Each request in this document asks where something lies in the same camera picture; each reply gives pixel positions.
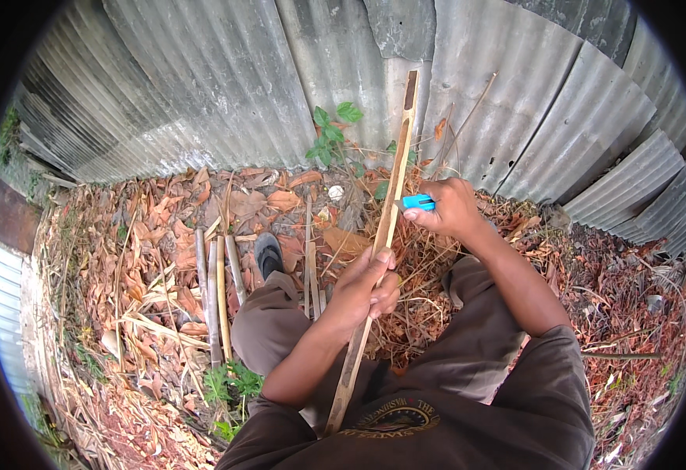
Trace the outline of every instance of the corrugated roof sheet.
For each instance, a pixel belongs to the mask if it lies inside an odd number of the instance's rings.
[[[649,240],[667,238],[670,254],[686,250],[686,165],[634,222]]]
[[[0,248],[0,361],[11,389],[29,392],[19,322],[22,258]]]
[[[567,29],[622,67],[636,13],[627,0],[506,0]]]
[[[364,4],[383,57],[432,60],[437,26],[433,0],[364,0]]]
[[[494,191],[517,161],[565,77],[582,40],[540,16],[502,0],[438,0],[435,61],[424,133],[433,136],[452,103],[455,132],[469,115],[495,70],[481,107],[461,134],[445,164],[476,188]],[[423,143],[422,159],[447,152],[451,131],[441,141]],[[430,169],[433,171],[439,161]],[[445,170],[445,176],[454,175]]]
[[[657,107],[657,113],[636,143],[661,128],[681,152],[686,145],[686,92],[669,55],[639,18],[623,70]]]
[[[73,2],[23,88],[23,120],[83,181],[292,167],[307,163],[315,137],[266,0]]]
[[[658,130],[564,209],[573,222],[610,230],[638,215],[684,166],[682,155]]]
[[[554,202],[575,186],[580,193],[641,133],[655,111],[622,69],[584,42],[549,114],[499,194]]]
[[[382,150],[398,137],[409,70],[421,73],[417,115],[423,117],[431,62],[383,59],[363,2],[277,4],[309,108],[319,106],[333,116],[339,103],[352,101],[363,110],[364,117],[345,130],[346,138],[363,148]],[[414,136],[422,119],[414,122]]]

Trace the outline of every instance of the hand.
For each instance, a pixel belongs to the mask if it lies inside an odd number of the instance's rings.
[[[485,223],[476,208],[474,189],[466,180],[449,177],[442,181],[424,181],[419,191],[430,195],[435,210],[406,209],[403,216],[417,225],[465,244],[474,228]]]
[[[351,333],[363,322],[367,315],[372,319],[395,310],[400,290],[398,275],[391,271],[395,268],[393,250],[382,248],[377,256],[372,256],[372,247],[364,250],[343,271],[336,283],[332,299],[318,320],[339,338],[346,341]],[[382,278],[380,287],[377,281]]]

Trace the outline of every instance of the utility knife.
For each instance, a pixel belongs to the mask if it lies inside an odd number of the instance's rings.
[[[434,211],[435,202],[428,194],[407,195],[399,201],[395,201],[395,205],[401,210],[406,209],[423,209],[424,211]]]

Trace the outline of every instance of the ground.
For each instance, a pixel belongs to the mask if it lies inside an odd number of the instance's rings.
[[[106,468],[215,465],[261,378],[240,362],[209,366],[195,229],[208,241],[235,235],[249,293],[262,284],[256,234],[274,232],[301,290],[309,201],[320,289],[329,298],[341,269],[374,238],[376,196],[388,177],[383,168],[335,165],[327,172],[203,168],[56,194],[33,262],[42,286],[39,348],[56,352],[38,362],[47,369],[54,425],[70,438],[62,444],[73,442],[81,457]],[[416,193],[420,179],[411,165],[404,193]],[[571,315],[596,430],[592,467],[638,465],[663,435],[686,382],[686,256],[662,258],[657,242],[635,248],[564,217],[560,223],[559,209],[478,199]],[[402,218],[393,248],[401,301],[374,323],[366,354],[402,369],[450,322],[455,309],[439,280],[461,249]],[[233,318],[238,296],[229,268],[226,285]],[[115,346],[101,342],[107,332],[122,340],[121,361]]]

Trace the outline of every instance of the brown pants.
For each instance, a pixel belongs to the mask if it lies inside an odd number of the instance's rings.
[[[444,390],[470,400],[488,402],[505,380],[525,333],[517,325],[498,288],[477,258],[469,255],[455,263],[443,285],[460,308],[450,325],[410,364],[402,377],[388,371],[377,396],[398,390]],[[231,341],[252,371],[267,375],[285,359],[311,321],[298,307],[299,293],[291,277],[273,272],[264,287],[255,290],[238,311]],[[343,367],[345,349],[314,393],[301,415],[318,435],[327,422]],[[348,415],[356,411],[377,362],[363,360]]]

